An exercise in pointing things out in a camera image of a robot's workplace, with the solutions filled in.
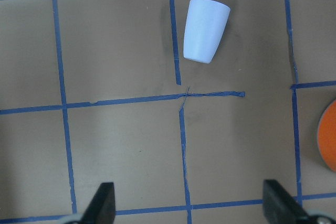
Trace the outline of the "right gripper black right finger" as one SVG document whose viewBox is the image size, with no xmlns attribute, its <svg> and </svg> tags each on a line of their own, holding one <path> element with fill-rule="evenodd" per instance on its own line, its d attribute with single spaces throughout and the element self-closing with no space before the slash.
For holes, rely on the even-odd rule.
<svg viewBox="0 0 336 224">
<path fill-rule="evenodd" d="M 310 223 L 309 215 L 275 179 L 265 179 L 262 187 L 263 214 L 268 223 Z"/>
</svg>

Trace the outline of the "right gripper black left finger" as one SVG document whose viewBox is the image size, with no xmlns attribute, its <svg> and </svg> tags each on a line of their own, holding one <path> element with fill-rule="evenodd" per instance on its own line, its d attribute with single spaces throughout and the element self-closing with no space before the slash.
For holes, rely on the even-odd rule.
<svg viewBox="0 0 336 224">
<path fill-rule="evenodd" d="M 80 223 L 112 224 L 115 213 L 115 191 L 113 182 L 101 183 L 90 204 L 80 219 Z"/>
</svg>

